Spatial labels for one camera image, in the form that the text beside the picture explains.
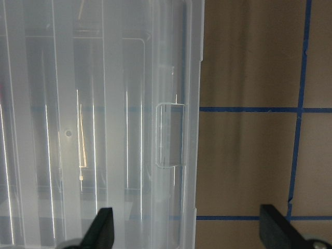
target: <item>brown cardboard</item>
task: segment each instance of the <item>brown cardboard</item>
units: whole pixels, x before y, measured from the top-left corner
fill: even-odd
[[[297,106],[303,0],[206,0],[201,106]]]
[[[302,117],[294,215],[332,215],[332,114]]]
[[[196,232],[196,249],[264,249],[255,221],[199,220]]]
[[[198,215],[287,211],[296,114],[200,113]]]
[[[305,107],[332,107],[332,2],[312,1]]]
[[[332,243],[332,221],[331,220],[301,220],[292,221],[291,224],[306,239],[321,239]]]

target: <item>plastic storage box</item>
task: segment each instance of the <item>plastic storage box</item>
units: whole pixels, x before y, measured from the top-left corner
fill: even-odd
[[[203,4],[0,0],[0,247],[194,247]]]

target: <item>blue tape grid line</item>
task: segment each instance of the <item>blue tape grid line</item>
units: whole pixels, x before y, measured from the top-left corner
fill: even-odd
[[[197,216],[196,220],[259,220],[259,216]],[[332,220],[332,216],[292,216],[290,220]]]
[[[332,108],[297,107],[200,107],[206,113],[332,113]]]
[[[302,47],[302,63],[300,89],[297,107],[200,107],[201,112],[232,112],[232,113],[296,113],[296,128],[292,159],[292,170],[288,192],[287,220],[332,220],[332,216],[292,216],[292,200],[294,197],[295,176],[299,151],[301,122],[303,113],[332,113],[332,108],[303,108],[307,71],[307,50],[309,45],[309,31],[312,0],[306,2],[305,30]],[[259,220],[259,216],[197,216],[197,220]]]
[[[288,192],[288,210],[287,210],[287,216],[286,216],[287,220],[291,220],[291,218],[292,218],[292,208],[293,208],[292,200],[294,197],[297,157],[298,157],[298,151],[299,151],[301,122],[302,122],[302,109],[303,109],[303,100],[304,100],[304,96],[305,96],[305,85],[306,85],[307,51],[308,51],[308,45],[309,45],[310,17],[311,17],[311,0],[307,0],[305,31],[304,31],[304,36],[303,36],[303,47],[302,47],[300,90],[299,90],[299,99],[298,99],[298,104],[297,104],[298,113],[297,113],[296,128],[295,128],[292,171],[290,174],[290,184],[289,184],[289,192]]]

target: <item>plastic latch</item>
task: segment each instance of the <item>plastic latch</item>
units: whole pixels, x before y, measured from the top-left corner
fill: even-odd
[[[182,165],[184,104],[160,103],[156,107],[156,165]]]

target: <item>black clamp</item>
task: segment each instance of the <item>black clamp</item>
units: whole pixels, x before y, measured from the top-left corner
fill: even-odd
[[[100,209],[79,245],[63,249],[111,249],[114,244],[114,222],[111,207]]]
[[[259,236],[266,249],[332,249],[322,240],[305,240],[273,205],[261,205]]]

